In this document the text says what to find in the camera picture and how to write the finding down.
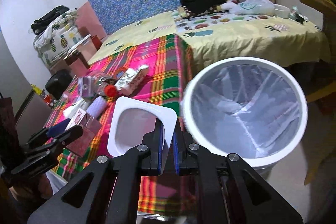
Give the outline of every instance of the white plastic cup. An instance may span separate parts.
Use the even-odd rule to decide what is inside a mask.
[[[283,5],[274,4],[274,14],[277,17],[288,18],[291,10]]]

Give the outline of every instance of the plastic bag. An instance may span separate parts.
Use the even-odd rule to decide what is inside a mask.
[[[224,67],[195,88],[192,114],[209,142],[245,158],[272,155],[295,135],[300,111],[294,91],[256,65]]]
[[[269,0],[246,0],[231,8],[230,14],[245,14],[245,15],[274,15],[274,4]]]

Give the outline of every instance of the trash bin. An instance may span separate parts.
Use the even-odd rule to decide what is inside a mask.
[[[300,142],[307,103],[297,81],[267,60],[218,61],[188,84],[184,124],[212,153],[237,153],[254,169],[274,165]]]

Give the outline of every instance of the pink wall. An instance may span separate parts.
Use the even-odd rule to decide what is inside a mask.
[[[92,36],[97,35],[99,39],[106,37],[106,32],[92,9],[90,2],[86,2],[82,7],[78,8],[76,24],[80,32],[81,29],[86,28]]]

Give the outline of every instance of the plastic bottle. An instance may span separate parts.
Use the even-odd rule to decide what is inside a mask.
[[[114,85],[108,84],[107,82],[100,82],[97,86],[97,95],[115,97],[117,95],[117,89]]]
[[[89,73],[89,76],[93,77],[95,86],[98,86],[102,82],[107,82],[109,84],[115,84],[115,80],[112,75],[104,73],[99,70],[94,70]]]

